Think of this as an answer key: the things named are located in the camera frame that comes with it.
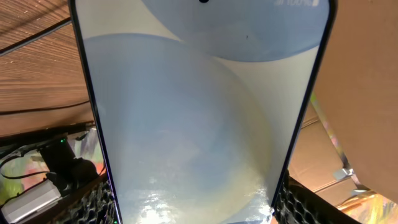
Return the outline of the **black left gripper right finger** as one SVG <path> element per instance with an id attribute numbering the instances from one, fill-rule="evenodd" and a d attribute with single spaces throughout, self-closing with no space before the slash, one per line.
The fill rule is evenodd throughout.
<path id="1" fill-rule="evenodd" d="M 360 224 L 319 197 L 287 172 L 273 206 L 281 224 Z"/>

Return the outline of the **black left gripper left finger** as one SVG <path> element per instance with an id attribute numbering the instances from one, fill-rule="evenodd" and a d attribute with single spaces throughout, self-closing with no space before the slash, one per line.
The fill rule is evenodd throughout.
<path id="1" fill-rule="evenodd" d="M 105 174 L 26 221 L 27 224 L 117 222 L 115 199 Z"/>

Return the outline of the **blue Galaxy smartphone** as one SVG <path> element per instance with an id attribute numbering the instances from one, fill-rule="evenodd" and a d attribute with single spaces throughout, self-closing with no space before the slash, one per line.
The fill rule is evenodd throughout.
<path id="1" fill-rule="evenodd" d="M 269 223 L 333 0 L 68 3 L 119 223 Z"/>

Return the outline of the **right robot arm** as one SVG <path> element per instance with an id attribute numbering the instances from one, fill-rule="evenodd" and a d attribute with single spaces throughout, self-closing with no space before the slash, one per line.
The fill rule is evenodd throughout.
<path id="1" fill-rule="evenodd" d="M 54 139 L 24 149 L 19 154 L 5 159 L 1 166 L 24 157 L 30 151 L 37 151 L 40 154 L 48 170 L 20 176 L 1 175 L 5 179 L 16 180 L 45 174 L 45 180 L 51 181 L 63 197 L 76 192 L 99 177 L 95 165 L 89 160 L 77 157 L 65 138 Z"/>

